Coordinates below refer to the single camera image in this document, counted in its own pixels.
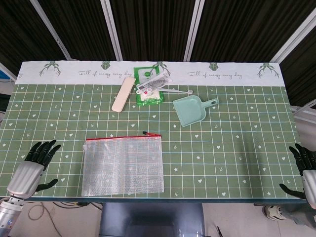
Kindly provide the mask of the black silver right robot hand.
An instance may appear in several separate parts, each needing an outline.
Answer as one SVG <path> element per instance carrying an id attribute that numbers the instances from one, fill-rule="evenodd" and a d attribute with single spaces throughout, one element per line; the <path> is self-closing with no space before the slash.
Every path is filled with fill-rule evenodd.
<path id="1" fill-rule="evenodd" d="M 290 146 L 297 168 L 302 178 L 303 192 L 289 189 L 284 184 L 280 184 L 281 189 L 288 195 L 305 199 L 311 208 L 316 208 L 316 152 L 295 144 L 295 148 Z"/>

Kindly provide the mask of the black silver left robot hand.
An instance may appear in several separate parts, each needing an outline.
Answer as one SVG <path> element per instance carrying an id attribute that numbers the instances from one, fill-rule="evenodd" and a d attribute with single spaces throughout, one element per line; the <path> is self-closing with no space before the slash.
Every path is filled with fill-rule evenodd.
<path id="1" fill-rule="evenodd" d="M 34 193 L 47 190 L 58 182 L 58 179 L 55 178 L 46 184 L 40 184 L 41 176 L 61 147 L 55 143 L 56 140 L 37 142 L 31 147 L 7 186 L 7 191 L 12 197 L 28 199 Z"/>

